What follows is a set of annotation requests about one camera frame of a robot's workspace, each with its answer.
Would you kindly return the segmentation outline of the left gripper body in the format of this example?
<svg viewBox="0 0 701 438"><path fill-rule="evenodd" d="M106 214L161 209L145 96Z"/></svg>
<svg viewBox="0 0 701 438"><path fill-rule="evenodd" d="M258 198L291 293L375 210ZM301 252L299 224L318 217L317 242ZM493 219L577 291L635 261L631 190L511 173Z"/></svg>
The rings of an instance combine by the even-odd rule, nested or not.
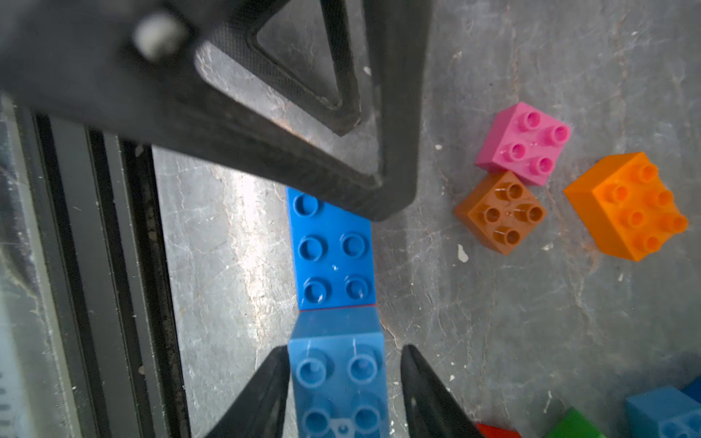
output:
<svg viewBox="0 0 701 438"><path fill-rule="evenodd" d="M232 109L195 51L236 1L4 1L1 89L93 126L207 124Z"/></svg>

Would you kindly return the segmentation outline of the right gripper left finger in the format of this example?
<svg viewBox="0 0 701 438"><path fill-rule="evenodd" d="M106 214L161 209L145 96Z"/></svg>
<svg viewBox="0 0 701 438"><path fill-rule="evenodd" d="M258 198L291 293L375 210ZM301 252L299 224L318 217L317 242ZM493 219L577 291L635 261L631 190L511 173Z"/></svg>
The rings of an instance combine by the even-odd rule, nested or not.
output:
<svg viewBox="0 0 701 438"><path fill-rule="evenodd" d="M281 437L290 385L288 347L274 348L207 437Z"/></svg>

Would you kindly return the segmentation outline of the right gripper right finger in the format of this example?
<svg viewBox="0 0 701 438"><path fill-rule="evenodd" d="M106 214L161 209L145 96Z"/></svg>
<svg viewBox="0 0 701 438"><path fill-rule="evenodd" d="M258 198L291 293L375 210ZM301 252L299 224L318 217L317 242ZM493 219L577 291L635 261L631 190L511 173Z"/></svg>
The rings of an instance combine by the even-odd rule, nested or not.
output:
<svg viewBox="0 0 701 438"><path fill-rule="evenodd" d="M483 437L425 357L411 344L402 349L401 382L411 437Z"/></svg>

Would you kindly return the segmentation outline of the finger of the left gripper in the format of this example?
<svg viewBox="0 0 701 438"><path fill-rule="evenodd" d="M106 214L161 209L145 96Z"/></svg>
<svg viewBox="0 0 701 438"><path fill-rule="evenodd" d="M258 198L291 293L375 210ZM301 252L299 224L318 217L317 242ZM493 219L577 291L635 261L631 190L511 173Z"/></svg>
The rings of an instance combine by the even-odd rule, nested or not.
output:
<svg viewBox="0 0 701 438"><path fill-rule="evenodd" d="M243 1L199 47L198 69L211 51L338 136L361 123L344 1Z"/></svg>
<svg viewBox="0 0 701 438"><path fill-rule="evenodd" d="M137 49L157 67L166 91L161 145L286 184L374 221L403 210L416 194L431 3L363 3L379 146L373 174L352 169L231 100L198 74L195 53L211 42L335 134L349 133L360 123L361 103L345 3L321 3L339 91L335 102L260 45L259 32L283 7L281 1L168 1L140 21Z"/></svg>

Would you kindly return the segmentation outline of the small red brick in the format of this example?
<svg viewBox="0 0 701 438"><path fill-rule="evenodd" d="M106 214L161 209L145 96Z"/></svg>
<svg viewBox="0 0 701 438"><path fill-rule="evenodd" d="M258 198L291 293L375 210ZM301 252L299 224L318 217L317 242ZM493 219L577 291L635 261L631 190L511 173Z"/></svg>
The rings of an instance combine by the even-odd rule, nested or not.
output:
<svg viewBox="0 0 701 438"><path fill-rule="evenodd" d="M503 429L500 427L477 423L476 428L480 431L485 438L521 438L521 435L512 430Z"/></svg>

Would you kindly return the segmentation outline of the light blue long brick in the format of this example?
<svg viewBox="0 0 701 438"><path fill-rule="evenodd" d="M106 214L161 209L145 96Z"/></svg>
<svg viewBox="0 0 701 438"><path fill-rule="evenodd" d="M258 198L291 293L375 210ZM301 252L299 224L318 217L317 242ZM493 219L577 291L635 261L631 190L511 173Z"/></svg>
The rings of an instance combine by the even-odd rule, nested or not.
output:
<svg viewBox="0 0 701 438"><path fill-rule="evenodd" d="M376 308L299 313L288 342L300 437L390 434Z"/></svg>

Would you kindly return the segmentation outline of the blue rectangular brick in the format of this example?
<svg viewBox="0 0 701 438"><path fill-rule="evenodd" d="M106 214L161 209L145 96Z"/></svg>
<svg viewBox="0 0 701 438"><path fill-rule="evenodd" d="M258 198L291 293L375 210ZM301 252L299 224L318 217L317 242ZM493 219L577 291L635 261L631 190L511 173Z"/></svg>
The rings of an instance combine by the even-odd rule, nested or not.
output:
<svg viewBox="0 0 701 438"><path fill-rule="evenodd" d="M371 222L293 188L287 197L299 310L374 305Z"/></svg>

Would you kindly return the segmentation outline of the red rectangular brick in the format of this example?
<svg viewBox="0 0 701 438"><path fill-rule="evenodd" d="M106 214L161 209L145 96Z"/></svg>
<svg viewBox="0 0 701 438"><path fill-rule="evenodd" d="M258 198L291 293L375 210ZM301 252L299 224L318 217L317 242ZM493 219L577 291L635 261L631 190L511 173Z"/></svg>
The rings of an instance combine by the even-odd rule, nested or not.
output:
<svg viewBox="0 0 701 438"><path fill-rule="evenodd" d="M334 308L306 308L305 310L300 309L299 313L310 313L318 311L348 311L348 310L361 310L362 308L376 308L376 304L365 304L359 306L341 306Z"/></svg>

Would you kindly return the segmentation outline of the green flat brick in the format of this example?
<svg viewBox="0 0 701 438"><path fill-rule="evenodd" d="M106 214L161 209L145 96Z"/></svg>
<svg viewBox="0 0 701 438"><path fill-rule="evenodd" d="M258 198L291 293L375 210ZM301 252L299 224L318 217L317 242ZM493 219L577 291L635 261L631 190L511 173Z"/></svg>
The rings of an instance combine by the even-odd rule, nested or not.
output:
<svg viewBox="0 0 701 438"><path fill-rule="evenodd" d="M546 438L605 438L605 435L575 408L545 435Z"/></svg>

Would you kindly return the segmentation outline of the brown square brick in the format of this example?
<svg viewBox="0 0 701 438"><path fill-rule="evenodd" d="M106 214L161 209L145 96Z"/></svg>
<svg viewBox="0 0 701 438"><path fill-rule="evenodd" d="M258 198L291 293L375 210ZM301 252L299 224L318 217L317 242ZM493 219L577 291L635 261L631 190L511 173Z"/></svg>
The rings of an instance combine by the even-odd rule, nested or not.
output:
<svg viewBox="0 0 701 438"><path fill-rule="evenodd" d="M548 212L510 171L488 174L453 210L485 247L509 255Z"/></svg>

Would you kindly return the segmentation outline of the light blue vertical brick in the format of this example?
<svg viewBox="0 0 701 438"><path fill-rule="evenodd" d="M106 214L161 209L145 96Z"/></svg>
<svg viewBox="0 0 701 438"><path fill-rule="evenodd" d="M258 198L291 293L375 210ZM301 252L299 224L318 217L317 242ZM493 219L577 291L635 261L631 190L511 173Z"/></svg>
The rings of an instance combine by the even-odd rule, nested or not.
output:
<svg viewBox="0 0 701 438"><path fill-rule="evenodd" d="M700 436L700 403L672 386L629 397L625 408L633 437Z"/></svg>

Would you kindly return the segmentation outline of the blue square brick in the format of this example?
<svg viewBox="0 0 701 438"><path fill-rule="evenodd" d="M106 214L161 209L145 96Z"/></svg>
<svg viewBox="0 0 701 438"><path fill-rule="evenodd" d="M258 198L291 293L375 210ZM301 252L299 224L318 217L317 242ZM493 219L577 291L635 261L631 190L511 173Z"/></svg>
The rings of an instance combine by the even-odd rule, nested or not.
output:
<svg viewBox="0 0 701 438"><path fill-rule="evenodd" d="M698 376L692 383L689 383L688 386L682 390L682 393L686 394L686 396L697 403L701 403L701 377Z"/></svg>

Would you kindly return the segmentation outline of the orange rectangular brick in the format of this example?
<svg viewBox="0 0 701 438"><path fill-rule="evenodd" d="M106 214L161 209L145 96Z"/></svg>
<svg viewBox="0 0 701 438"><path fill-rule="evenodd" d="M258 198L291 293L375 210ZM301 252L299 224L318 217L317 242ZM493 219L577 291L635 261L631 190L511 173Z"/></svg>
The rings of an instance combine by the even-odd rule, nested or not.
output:
<svg viewBox="0 0 701 438"><path fill-rule="evenodd" d="M688 227L674 193L642 151L602 158L564 194L609 256L640 261Z"/></svg>

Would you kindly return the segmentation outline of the pink square brick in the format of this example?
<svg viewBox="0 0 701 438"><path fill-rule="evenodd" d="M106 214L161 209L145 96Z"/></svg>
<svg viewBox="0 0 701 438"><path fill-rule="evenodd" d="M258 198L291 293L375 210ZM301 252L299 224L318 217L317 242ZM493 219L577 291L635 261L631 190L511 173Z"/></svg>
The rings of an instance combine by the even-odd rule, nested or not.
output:
<svg viewBox="0 0 701 438"><path fill-rule="evenodd" d="M527 185L544 186L571 134L571 126L520 102L497 114L475 164L490 173L514 173Z"/></svg>

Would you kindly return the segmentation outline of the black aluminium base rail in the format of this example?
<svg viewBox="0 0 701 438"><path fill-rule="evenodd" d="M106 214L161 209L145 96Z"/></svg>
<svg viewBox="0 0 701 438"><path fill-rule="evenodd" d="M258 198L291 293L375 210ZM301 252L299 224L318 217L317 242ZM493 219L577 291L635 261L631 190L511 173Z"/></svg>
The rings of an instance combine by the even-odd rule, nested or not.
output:
<svg viewBox="0 0 701 438"><path fill-rule="evenodd" d="M16 107L80 434L191 434L153 151Z"/></svg>

